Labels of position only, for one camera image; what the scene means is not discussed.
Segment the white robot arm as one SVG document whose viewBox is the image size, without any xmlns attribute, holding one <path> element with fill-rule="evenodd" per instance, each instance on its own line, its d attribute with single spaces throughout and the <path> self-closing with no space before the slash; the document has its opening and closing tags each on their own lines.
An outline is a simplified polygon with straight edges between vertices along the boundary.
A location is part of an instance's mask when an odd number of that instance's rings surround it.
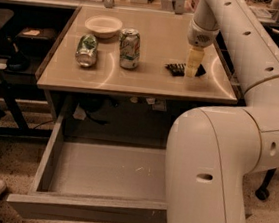
<svg viewBox="0 0 279 223">
<path fill-rule="evenodd" d="M 220 32 L 245 97 L 198 107 L 172 125 L 165 157 L 167 223 L 246 223 L 245 174 L 279 168 L 279 48 L 245 0 L 199 0 L 189 41 Z"/>
</svg>

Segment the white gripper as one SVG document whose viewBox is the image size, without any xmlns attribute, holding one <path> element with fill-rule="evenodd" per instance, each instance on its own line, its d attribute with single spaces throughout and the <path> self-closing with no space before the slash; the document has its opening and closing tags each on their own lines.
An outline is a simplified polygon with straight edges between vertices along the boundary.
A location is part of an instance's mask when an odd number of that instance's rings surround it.
<svg viewBox="0 0 279 223">
<path fill-rule="evenodd" d="M 192 20 L 188 28 L 188 42 L 192 46 L 188 52 L 188 58 L 184 74 L 186 77 L 194 77 L 204 58 L 204 49 L 211 45 L 218 36 L 218 30 L 206 30 L 200 28 L 197 23 Z"/>
</svg>

